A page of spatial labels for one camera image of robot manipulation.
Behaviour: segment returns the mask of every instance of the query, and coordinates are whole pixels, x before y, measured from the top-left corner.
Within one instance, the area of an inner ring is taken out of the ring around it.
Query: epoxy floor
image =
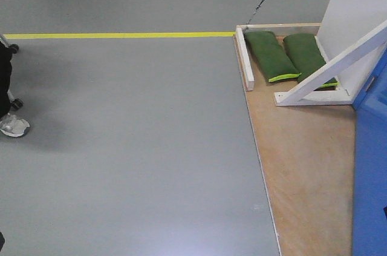
[[[319,22],[267,0],[255,23]],[[259,0],[0,0],[3,33],[232,31]],[[279,255],[232,38],[17,42],[7,255]]]

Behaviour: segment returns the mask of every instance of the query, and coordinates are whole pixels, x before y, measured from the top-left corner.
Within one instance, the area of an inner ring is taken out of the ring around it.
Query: yellow trim
[[[5,34],[7,39],[80,39],[80,38],[199,38],[231,37],[235,32],[155,32],[155,33],[31,33]]]
[[[300,73],[282,74],[280,76],[272,77],[271,79],[268,80],[268,82],[276,82],[277,80],[281,80],[281,79],[296,79],[300,75],[301,75]]]
[[[328,84],[323,84],[321,87],[319,87],[319,88],[328,88],[328,87],[336,87],[336,86],[338,86],[339,85],[339,83],[338,82],[330,82],[330,83],[328,83]]]

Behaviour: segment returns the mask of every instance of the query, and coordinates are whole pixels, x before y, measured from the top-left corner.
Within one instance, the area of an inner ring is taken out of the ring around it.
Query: wheel
[[[20,99],[15,99],[12,103],[11,103],[11,108],[13,111],[17,111],[18,109],[20,109],[21,107],[23,107],[23,101],[20,100]]]
[[[19,51],[19,45],[18,44],[11,44],[9,46],[9,49],[12,51],[13,54],[16,54]]]

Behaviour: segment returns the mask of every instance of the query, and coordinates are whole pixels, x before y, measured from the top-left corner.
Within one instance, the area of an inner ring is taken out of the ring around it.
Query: sandbag
[[[300,71],[291,63],[273,32],[252,31],[244,37],[268,82],[299,77]]]
[[[297,33],[289,35],[284,38],[284,48],[294,66],[301,72],[298,82],[302,82],[325,65],[325,60],[313,34]],[[332,78],[320,88],[335,87],[337,85],[337,80]]]

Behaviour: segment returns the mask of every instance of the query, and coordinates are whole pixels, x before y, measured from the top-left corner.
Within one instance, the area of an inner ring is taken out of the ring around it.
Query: shoe
[[[17,115],[6,114],[0,119],[0,131],[9,137],[22,137],[30,130],[30,124]]]

